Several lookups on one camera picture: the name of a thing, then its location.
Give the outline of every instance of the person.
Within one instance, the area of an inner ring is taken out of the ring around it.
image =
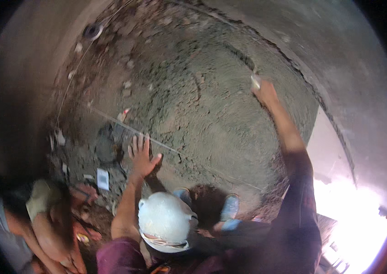
[[[314,273],[322,242],[315,208],[313,170],[300,133],[278,100],[272,83],[260,81],[252,90],[276,125],[289,178],[289,189],[278,216],[271,225],[236,219],[218,222],[214,233],[220,243],[229,243],[222,254],[192,256],[146,268],[140,252],[138,202],[142,183],[161,160],[149,155],[149,136],[133,138],[129,154],[133,169],[111,224],[112,241],[97,253],[99,274],[120,273]]]
[[[0,197],[0,251],[21,274],[87,273],[73,238],[71,199],[53,182],[33,183],[27,217],[15,213]]]

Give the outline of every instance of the blue shoe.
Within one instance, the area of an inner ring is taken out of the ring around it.
[[[178,188],[175,189],[173,194],[180,198],[186,205],[192,208],[192,198],[189,189],[187,188]]]
[[[239,211],[239,196],[232,193],[227,195],[224,201],[223,210],[219,216],[221,222],[234,219]]]

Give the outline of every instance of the dirt floor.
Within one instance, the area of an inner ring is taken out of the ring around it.
[[[193,4],[212,16],[144,0],[116,14],[92,44],[77,41],[82,50],[72,49],[57,77],[58,105],[65,96],[59,127],[66,144],[50,155],[52,175],[63,179],[65,163],[67,181],[75,184],[83,174],[96,177],[97,168],[108,170],[110,191],[99,190],[96,204],[113,211],[131,169],[124,154],[133,132],[87,106],[113,118],[129,109],[125,124],[180,152],[152,144],[164,158],[143,196],[188,187],[207,228],[233,192],[241,198],[240,218],[271,221],[287,181],[274,125],[250,92],[250,75],[255,71],[274,83],[305,142],[317,102],[274,45],[240,22]],[[120,5],[114,3],[99,20]]]

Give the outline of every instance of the bright light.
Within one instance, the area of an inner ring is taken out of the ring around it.
[[[338,221],[331,239],[338,255],[350,264],[345,274],[361,274],[387,237],[387,219],[379,216],[376,197],[369,190],[357,190],[347,180],[328,185],[314,180],[314,192],[317,213]]]

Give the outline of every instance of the mud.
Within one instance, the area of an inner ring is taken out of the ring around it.
[[[123,155],[133,133],[89,112],[87,104],[114,118],[129,109],[125,124],[180,153],[152,144],[154,153],[164,157],[143,196],[155,189],[191,188],[194,201],[202,201],[196,210],[205,212],[207,227],[214,221],[207,216],[217,215],[223,197],[233,192],[241,198],[241,218],[261,215],[270,221],[287,181],[273,122],[251,94],[250,75],[255,71],[274,83],[305,142],[317,101],[289,60],[259,34],[196,6],[214,17],[173,3],[143,1],[120,11],[93,44],[80,41],[82,52],[72,50],[57,77],[66,90],[67,75],[88,49],[65,97],[59,121],[67,143],[57,157],[67,162],[71,183],[83,174],[94,176],[96,168],[107,169],[110,191],[100,190],[97,204],[112,211],[131,169]],[[210,197],[204,198],[204,189],[211,189],[206,191]]]

